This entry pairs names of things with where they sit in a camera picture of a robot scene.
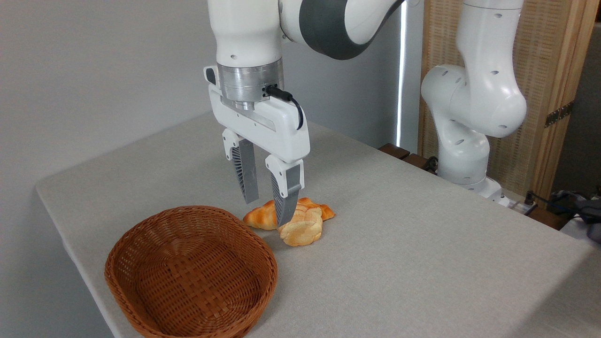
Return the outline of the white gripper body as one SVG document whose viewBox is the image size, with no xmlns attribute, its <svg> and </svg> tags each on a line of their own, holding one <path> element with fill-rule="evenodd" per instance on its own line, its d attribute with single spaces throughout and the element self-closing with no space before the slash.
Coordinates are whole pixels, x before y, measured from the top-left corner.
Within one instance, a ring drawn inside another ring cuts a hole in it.
<svg viewBox="0 0 601 338">
<path fill-rule="evenodd" d="M 204 76 L 219 124 L 284 162 L 309 154 L 307 120 L 298 128 L 298 107 L 266 90 L 283 88 L 283 66 L 209 66 Z"/>
</svg>

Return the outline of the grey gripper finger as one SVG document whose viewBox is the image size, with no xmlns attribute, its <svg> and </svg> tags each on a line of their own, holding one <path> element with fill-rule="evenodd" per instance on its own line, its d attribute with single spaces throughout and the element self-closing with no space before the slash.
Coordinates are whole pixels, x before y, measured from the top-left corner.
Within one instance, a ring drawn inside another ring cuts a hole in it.
<svg viewBox="0 0 601 338">
<path fill-rule="evenodd" d="M 277 227 L 281 227 L 292 220 L 299 191 L 305 188 L 303 160 L 287 163 L 269 155 L 265 163 L 271 172 Z"/>
<path fill-rule="evenodd" d="M 223 131 L 223 145 L 227 160 L 234 166 L 245 203 L 258 199 L 257 170 L 254 145 L 230 129 Z"/>
</svg>

